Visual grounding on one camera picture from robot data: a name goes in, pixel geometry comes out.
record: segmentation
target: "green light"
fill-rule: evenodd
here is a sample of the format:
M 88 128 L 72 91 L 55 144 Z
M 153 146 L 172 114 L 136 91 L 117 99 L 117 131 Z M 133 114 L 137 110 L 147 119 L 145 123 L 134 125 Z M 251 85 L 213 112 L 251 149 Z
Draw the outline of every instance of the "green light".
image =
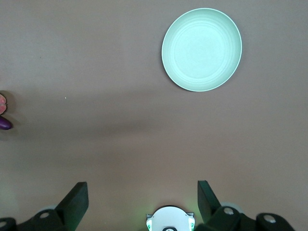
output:
M 189 222 L 189 230 L 193 231 L 194 228 L 194 219 L 193 218 L 188 218 L 188 222 Z
M 152 220 L 148 220 L 146 222 L 146 226 L 148 227 L 149 231 L 152 231 Z

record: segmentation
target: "light green plate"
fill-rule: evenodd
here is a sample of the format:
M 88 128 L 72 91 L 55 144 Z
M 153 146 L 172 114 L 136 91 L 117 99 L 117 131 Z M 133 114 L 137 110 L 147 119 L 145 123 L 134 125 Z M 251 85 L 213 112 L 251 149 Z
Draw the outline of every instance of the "light green plate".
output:
M 236 24 L 215 9 L 200 8 L 180 16 L 167 31 L 162 59 L 180 87 L 206 91 L 219 87 L 235 72 L 242 55 Z

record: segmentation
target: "purple vegetable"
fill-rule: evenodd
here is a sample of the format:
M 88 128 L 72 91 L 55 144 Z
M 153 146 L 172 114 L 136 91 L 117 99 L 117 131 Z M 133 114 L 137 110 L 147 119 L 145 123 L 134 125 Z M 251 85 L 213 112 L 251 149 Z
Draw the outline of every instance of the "purple vegetable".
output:
M 0 129 L 9 130 L 12 128 L 12 124 L 6 118 L 0 116 Z

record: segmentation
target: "plate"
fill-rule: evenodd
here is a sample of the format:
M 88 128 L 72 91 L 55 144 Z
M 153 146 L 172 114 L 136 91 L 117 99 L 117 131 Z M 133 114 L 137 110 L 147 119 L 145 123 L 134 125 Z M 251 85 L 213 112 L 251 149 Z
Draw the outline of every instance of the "plate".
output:
M 162 60 L 169 77 L 191 91 L 212 90 L 235 72 L 242 55 L 242 39 L 225 13 L 199 8 L 180 16 L 168 29 Z

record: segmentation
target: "screw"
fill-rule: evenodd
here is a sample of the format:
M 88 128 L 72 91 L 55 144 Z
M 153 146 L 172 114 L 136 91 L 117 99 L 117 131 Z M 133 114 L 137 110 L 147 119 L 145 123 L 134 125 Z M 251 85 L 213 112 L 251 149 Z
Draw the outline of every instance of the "screw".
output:
M 48 216 L 49 216 L 49 213 L 46 212 L 46 213 L 42 213 L 39 218 L 43 219 L 43 218 L 46 218 Z
M 1 221 L 1 222 L 0 222 L 0 228 L 2 228 L 2 227 L 4 227 L 4 226 L 6 226 L 6 224 L 7 224 L 7 222 L 6 222 L 6 221 Z
M 267 222 L 272 223 L 272 224 L 276 223 L 275 218 L 271 215 L 264 215 L 264 220 L 266 220 Z
M 225 214 L 228 214 L 228 215 L 233 215 L 234 214 L 234 212 L 233 212 L 233 210 L 231 208 L 224 208 L 223 211 L 225 212 Z

